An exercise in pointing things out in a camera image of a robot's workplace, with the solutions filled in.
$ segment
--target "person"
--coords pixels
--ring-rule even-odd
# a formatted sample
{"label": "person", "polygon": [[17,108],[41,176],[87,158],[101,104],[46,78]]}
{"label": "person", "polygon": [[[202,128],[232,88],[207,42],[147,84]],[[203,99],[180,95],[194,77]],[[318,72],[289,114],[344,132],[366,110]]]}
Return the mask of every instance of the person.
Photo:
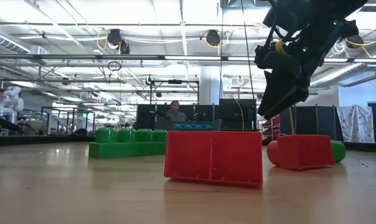
{"label": "person", "polygon": [[170,104],[170,109],[166,115],[170,118],[170,121],[186,121],[187,116],[183,112],[179,111],[180,103],[176,100]]}

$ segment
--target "wooden floor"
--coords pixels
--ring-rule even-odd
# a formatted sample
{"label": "wooden floor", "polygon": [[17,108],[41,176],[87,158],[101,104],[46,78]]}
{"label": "wooden floor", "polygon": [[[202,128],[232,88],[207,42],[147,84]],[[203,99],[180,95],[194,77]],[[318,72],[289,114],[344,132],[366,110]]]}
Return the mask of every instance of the wooden floor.
{"label": "wooden floor", "polygon": [[170,182],[164,156],[88,159],[87,143],[0,147],[0,223],[376,223],[376,154],[293,172],[263,158],[263,190]]}

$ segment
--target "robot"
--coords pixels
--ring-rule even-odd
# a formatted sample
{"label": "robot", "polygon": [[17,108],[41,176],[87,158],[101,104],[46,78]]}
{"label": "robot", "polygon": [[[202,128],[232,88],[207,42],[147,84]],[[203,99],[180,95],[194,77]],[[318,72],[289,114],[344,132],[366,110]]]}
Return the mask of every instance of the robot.
{"label": "robot", "polygon": [[[257,46],[255,63],[265,72],[267,86],[258,114],[271,119],[306,101],[311,75],[322,66],[334,44],[359,34],[355,21],[345,18],[368,0],[268,0],[264,25],[271,28],[264,46]],[[281,35],[276,26],[287,34]],[[273,33],[279,42],[271,43]]]}
{"label": "robot", "polygon": [[24,109],[24,100],[19,98],[20,92],[21,88],[17,86],[8,87],[0,103],[0,117],[7,116],[12,124],[16,124],[18,112]]}

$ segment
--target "green plastic block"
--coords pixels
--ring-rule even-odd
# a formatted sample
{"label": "green plastic block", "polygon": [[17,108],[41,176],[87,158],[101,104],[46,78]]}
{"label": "green plastic block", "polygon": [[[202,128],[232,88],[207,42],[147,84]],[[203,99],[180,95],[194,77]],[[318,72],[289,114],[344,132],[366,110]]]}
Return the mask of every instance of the green plastic block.
{"label": "green plastic block", "polygon": [[335,163],[339,163],[345,158],[345,145],[340,141],[334,140],[331,140],[331,144]]}
{"label": "green plastic block", "polygon": [[166,130],[155,130],[153,132],[153,141],[154,142],[166,142],[167,131]]}
{"label": "green plastic block", "polygon": [[152,142],[153,131],[151,129],[139,129],[136,137],[137,142]]}
{"label": "green plastic block", "polygon": [[136,130],[121,129],[118,132],[118,142],[136,142]]}
{"label": "green plastic block", "polygon": [[133,156],[163,155],[165,142],[96,143],[91,142],[88,156],[96,159],[116,159]]}
{"label": "green plastic block", "polygon": [[95,142],[115,143],[116,131],[113,128],[100,128],[95,132]]}

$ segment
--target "red plastic block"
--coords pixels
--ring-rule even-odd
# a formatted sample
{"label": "red plastic block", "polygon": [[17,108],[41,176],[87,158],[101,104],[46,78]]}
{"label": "red plastic block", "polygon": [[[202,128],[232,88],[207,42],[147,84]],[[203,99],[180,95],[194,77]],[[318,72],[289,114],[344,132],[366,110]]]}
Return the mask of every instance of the red plastic block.
{"label": "red plastic block", "polygon": [[282,169],[317,169],[335,164],[329,136],[294,134],[280,136],[278,163]]}
{"label": "red plastic block", "polygon": [[164,176],[261,187],[261,153],[259,132],[169,131]]}

